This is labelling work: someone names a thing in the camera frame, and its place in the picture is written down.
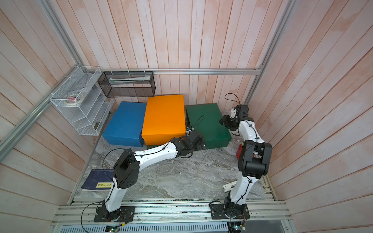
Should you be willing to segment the orange shoebox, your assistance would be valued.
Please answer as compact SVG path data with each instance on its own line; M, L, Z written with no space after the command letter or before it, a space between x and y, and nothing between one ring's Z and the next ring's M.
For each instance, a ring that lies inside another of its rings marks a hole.
M183 95L149 97L144 117L142 138L147 146L163 145L186 133Z

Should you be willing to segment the blue shoebox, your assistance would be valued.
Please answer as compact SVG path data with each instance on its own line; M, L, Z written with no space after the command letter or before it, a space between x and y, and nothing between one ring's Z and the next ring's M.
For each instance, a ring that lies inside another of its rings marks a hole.
M111 145L143 147L145 103L122 102L107 125L103 137Z

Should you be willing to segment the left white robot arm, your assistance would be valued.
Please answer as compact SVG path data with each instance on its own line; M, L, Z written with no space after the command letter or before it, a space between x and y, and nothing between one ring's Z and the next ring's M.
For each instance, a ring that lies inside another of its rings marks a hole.
M198 131L172 138L164 145L143 151L124 149L113 166L112 187L107 198L96 209L94 222L133 221L135 207L122 206L127 190L133 186L145 168L168 159L189 158L196 150L206 149L204 137Z

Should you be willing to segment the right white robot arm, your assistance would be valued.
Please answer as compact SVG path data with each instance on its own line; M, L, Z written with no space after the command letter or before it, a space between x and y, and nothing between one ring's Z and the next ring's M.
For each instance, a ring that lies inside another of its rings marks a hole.
M268 173L273 147L260 137L248 111L248 106L239 104L231 110L230 116L225 115L220 120L229 130L239 131L244 142L238 161L241 175L224 203L209 204L212 219L249 218L247 196L254 184Z

